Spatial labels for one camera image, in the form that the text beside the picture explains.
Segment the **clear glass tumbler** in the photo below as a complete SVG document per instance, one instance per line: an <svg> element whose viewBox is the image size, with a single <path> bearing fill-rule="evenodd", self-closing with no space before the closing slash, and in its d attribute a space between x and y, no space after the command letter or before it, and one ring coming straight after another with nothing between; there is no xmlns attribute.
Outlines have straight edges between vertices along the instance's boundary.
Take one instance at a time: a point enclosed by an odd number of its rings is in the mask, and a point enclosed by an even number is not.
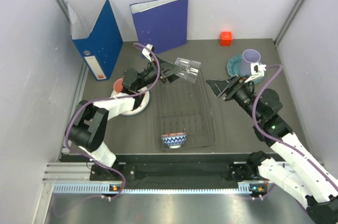
<svg viewBox="0 0 338 224"><path fill-rule="evenodd" d="M181 71L175 74L176 76L190 83L196 82L196 79L199 74L199 69L201 66L200 62L183 58L177 58L175 64L183 68Z"/></svg>

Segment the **teal ornate plate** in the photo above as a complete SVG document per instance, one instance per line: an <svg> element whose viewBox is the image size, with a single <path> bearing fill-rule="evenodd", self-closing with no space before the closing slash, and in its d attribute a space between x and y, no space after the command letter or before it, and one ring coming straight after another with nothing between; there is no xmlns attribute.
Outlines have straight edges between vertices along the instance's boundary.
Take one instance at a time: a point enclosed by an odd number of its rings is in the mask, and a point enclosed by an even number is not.
<svg viewBox="0 0 338 224"><path fill-rule="evenodd" d="M239 75L239 76L248 78L250 76L250 75L243 76L243 75L240 74L241 58L242 58L242 54L236 55L236 56L232 57L231 59L229 59L229 61L227 63L227 71L228 71L228 74L231 77L233 77L235 75Z"/></svg>

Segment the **white watermelon pattern plate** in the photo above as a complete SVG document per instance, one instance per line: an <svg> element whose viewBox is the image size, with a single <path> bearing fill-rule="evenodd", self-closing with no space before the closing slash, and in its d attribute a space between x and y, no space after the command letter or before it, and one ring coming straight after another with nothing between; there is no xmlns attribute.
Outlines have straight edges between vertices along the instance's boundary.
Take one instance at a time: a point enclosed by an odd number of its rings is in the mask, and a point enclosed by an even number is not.
<svg viewBox="0 0 338 224"><path fill-rule="evenodd" d="M148 89L147 87L144 87L139 92L145 91L147 89ZM110 97L113 97L113 96L117 95L118 93L120 93L120 91L113 90ZM147 91L144 94L142 102L140 103L140 105L137 108L135 108L134 110L131 110L131 111L125 111L125 112L121 113L120 115L123 115L123 116L137 115L137 114L141 113L147 107L149 101L150 101L150 93L149 93L149 91Z"/></svg>

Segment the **purple plastic cup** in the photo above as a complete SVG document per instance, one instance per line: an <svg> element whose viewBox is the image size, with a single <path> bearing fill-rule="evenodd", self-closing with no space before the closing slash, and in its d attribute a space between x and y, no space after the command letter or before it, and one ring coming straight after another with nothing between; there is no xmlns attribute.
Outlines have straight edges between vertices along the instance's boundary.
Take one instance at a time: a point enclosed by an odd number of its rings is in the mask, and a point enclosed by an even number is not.
<svg viewBox="0 0 338 224"><path fill-rule="evenodd" d="M253 63L259 63L261 60L261 55L258 51L254 49L244 50L242 53L242 58L240 62L240 74L250 75L251 74L251 65Z"/></svg>

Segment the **pink plastic cup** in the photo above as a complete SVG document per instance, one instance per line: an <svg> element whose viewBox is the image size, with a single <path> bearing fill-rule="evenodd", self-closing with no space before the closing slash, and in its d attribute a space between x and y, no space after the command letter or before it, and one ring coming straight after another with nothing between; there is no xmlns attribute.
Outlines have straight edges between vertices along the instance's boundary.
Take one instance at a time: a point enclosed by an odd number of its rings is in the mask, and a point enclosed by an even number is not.
<svg viewBox="0 0 338 224"><path fill-rule="evenodd" d="M123 78L120 78L114 82L113 91L120 93L123 89Z"/></svg>

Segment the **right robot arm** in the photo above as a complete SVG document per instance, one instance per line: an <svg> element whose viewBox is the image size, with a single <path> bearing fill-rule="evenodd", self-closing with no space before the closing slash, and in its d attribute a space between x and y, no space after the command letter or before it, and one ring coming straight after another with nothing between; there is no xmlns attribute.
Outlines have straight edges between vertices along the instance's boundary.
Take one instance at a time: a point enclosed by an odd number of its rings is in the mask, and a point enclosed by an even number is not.
<svg viewBox="0 0 338 224"><path fill-rule="evenodd" d="M207 80L206 84L217 98L235 101L253 119L257 138L292 168L289 171L258 151L247 159L248 176L272 181L291 195L315 223L337 223L337 179L306 150L279 115L283 105L278 93L263 87L256 94L254 86L241 76Z"/></svg>

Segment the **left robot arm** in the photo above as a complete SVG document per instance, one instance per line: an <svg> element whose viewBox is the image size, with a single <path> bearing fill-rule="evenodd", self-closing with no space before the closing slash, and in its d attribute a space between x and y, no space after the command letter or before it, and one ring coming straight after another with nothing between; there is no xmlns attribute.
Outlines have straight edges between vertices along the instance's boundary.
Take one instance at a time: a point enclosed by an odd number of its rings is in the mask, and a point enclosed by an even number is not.
<svg viewBox="0 0 338 224"><path fill-rule="evenodd" d="M159 59L147 64L142 72L126 69L122 77L122 91L103 100L81 101L78 103L71 122L65 132L65 144L79 147L87 157L101 165L101 173L109 180L119 176L116 155L104 142L107 122L127 111L139 107L146 92L156 84L173 82L183 72L183 66Z"/></svg>

